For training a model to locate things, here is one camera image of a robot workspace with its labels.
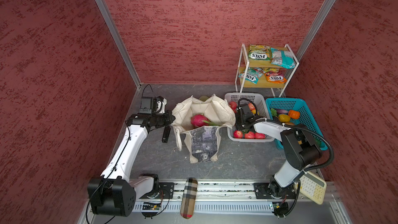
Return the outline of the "pink dragon fruit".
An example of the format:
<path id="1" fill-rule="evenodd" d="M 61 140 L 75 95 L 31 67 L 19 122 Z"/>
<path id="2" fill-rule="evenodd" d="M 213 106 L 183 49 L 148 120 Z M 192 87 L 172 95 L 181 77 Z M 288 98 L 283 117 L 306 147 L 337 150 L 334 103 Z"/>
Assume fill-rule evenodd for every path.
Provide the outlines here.
<path id="1" fill-rule="evenodd" d="M 197 115 L 192 116 L 190 122 L 195 128 L 200 128 L 200 127 L 204 127 L 204 126 L 218 126 L 218 124 L 210 121 L 203 114 L 197 114 Z"/>

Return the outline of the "cream canvas tote bag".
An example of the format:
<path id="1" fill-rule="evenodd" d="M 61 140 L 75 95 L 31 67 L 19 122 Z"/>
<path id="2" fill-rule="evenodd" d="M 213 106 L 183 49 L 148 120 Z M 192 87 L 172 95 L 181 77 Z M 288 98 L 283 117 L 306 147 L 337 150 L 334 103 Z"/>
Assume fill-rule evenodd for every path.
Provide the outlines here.
<path id="1" fill-rule="evenodd" d="M 221 143 L 221 128 L 232 128 L 235 125 L 235 113 L 228 102 L 216 95 L 203 102 L 190 97 L 178 103 L 172 110 L 176 117 L 171 124 L 176 136 L 178 150 L 185 144 L 189 151 L 190 163 L 215 162 Z M 203 114 L 218 126 L 204 126 L 195 128 L 191 124 L 191 117 Z"/>

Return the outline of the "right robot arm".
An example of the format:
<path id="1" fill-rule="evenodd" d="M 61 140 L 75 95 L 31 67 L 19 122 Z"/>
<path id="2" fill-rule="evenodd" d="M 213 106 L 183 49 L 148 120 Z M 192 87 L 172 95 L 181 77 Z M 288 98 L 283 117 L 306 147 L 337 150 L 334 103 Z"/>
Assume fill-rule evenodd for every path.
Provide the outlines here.
<path id="1" fill-rule="evenodd" d="M 236 128 L 255 131 L 282 142 L 286 161 L 268 185 L 273 198 L 285 196 L 304 175 L 304 170 L 322 156 L 320 147 L 304 125 L 285 125 L 261 117 L 254 114 L 248 104 L 237 105 Z"/>

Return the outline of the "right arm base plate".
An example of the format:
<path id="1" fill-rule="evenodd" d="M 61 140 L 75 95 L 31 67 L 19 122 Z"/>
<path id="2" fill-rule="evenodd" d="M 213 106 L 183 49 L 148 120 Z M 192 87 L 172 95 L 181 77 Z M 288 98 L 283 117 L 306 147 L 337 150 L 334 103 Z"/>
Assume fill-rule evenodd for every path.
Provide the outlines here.
<path id="1" fill-rule="evenodd" d="M 296 191 L 292 185 L 280 187 L 276 182 L 254 183 L 254 192 L 256 199 L 294 199 Z"/>

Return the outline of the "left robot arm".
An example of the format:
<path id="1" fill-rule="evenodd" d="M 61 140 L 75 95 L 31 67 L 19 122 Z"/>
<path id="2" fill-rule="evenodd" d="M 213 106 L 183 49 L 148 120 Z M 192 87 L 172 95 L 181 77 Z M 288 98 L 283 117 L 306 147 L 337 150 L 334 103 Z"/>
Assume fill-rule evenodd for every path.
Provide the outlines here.
<path id="1" fill-rule="evenodd" d="M 131 170 L 139 149 L 151 129 L 169 128 L 175 120 L 170 110 L 160 114 L 136 114 L 125 121 L 121 144 L 98 178 L 89 181 L 89 206 L 94 215 L 127 217 L 135 202 L 146 194 L 161 192 L 156 174 L 143 174 L 130 181 Z"/>

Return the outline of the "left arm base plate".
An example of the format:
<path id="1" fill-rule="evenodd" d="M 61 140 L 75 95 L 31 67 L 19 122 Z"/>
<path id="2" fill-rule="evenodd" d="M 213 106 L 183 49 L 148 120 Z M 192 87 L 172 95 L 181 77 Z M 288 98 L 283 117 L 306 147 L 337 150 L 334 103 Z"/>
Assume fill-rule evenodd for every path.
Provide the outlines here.
<path id="1" fill-rule="evenodd" d="M 175 183 L 173 182 L 160 182 L 155 187 L 153 190 L 149 193 L 146 193 L 142 197 L 140 197 L 141 200 L 152 200 L 152 199 L 171 199 L 174 194 L 174 187 Z"/>

